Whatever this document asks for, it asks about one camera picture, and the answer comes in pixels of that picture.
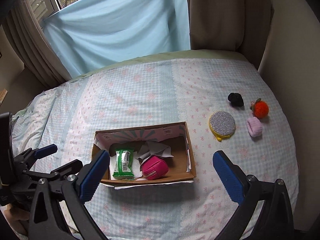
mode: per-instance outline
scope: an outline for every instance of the black scrunchie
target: black scrunchie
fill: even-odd
[[[239,93],[230,93],[230,95],[228,95],[228,100],[231,102],[232,106],[244,106],[242,96]]]

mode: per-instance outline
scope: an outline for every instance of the wall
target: wall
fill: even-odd
[[[320,23],[305,0],[272,0],[274,16],[259,72],[290,124],[300,166],[295,228],[320,213]]]
[[[31,73],[24,68],[23,62],[12,49],[7,37],[0,26],[0,91],[8,90],[0,113],[17,111],[25,108],[33,98],[45,90],[44,86]]]
[[[23,62],[14,52],[7,37],[4,34],[2,26],[0,26],[0,91],[9,89],[13,80],[24,69]]]

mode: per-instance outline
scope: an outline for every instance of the pink fuzzy hair tie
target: pink fuzzy hair tie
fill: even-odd
[[[247,120],[247,129],[252,137],[262,135],[262,124],[256,117],[250,117]]]

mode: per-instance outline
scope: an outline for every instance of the open box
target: open box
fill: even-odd
[[[114,156],[115,149],[120,147],[133,147],[135,151],[139,151],[147,140],[158,141],[171,147],[173,158],[164,159],[169,166],[166,175],[155,180],[145,178],[117,180],[110,179],[108,169],[101,182],[115,189],[193,182],[193,178],[196,177],[196,167],[186,122],[97,131],[94,136],[92,159],[101,149],[107,150],[110,156]]]

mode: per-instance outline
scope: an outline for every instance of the orange fuzzy ball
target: orange fuzzy ball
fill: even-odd
[[[268,115],[269,107],[266,102],[258,101],[254,104],[253,114],[255,117],[261,119]]]

